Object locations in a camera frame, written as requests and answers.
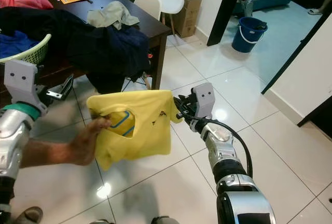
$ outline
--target laundry basket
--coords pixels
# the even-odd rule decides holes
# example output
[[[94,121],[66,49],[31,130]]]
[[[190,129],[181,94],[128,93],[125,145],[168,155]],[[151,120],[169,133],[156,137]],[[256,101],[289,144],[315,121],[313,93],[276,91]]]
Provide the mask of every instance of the laundry basket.
[[[19,54],[12,55],[10,57],[2,58],[0,59],[0,62],[8,62],[13,59],[22,60],[33,64],[38,64],[42,62],[47,53],[48,41],[51,38],[51,36],[52,36],[51,34],[47,34],[39,44],[32,47],[31,49],[28,49]]]

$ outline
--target blue clothing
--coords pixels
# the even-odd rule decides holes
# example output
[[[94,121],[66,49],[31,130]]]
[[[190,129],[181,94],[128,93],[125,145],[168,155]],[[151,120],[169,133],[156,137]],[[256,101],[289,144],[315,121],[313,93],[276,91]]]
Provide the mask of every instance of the blue clothing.
[[[15,31],[13,36],[0,34],[0,59],[22,53],[38,43],[20,31]]]

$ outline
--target baseboard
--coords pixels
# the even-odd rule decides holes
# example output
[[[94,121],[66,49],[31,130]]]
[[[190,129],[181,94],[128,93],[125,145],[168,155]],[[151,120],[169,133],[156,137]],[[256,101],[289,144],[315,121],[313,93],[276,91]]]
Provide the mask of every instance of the baseboard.
[[[273,90],[269,89],[264,96],[294,124],[298,124],[305,117]]]
[[[195,36],[198,37],[204,44],[208,43],[209,36],[204,33],[199,27],[196,26]]]

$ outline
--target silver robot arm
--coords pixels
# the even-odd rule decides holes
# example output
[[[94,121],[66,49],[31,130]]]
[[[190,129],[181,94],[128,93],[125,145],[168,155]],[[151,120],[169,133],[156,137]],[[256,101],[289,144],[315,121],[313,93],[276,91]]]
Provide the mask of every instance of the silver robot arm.
[[[225,124],[211,120],[215,102],[212,84],[194,87],[191,95],[179,95],[174,101],[181,112],[177,117],[184,118],[192,131],[201,134],[209,150],[218,195],[218,223],[275,224],[270,203],[250,177],[250,156],[247,174],[233,147],[233,136],[241,137]]]
[[[47,113],[53,99],[64,100],[73,85],[70,76],[62,91],[54,93],[35,84],[37,73],[37,67],[31,63],[17,60],[5,63],[4,84],[13,104],[0,110],[0,224],[9,222],[9,202],[34,122]]]

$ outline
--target yellow t-shirt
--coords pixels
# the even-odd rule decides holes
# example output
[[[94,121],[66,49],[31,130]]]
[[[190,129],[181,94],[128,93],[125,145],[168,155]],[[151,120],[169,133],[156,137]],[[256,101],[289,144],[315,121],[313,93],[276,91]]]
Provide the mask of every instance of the yellow t-shirt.
[[[121,159],[137,159],[171,151],[170,120],[178,110],[169,90],[111,93],[89,97],[91,113],[109,115],[112,127],[97,137],[95,156],[102,169]]]

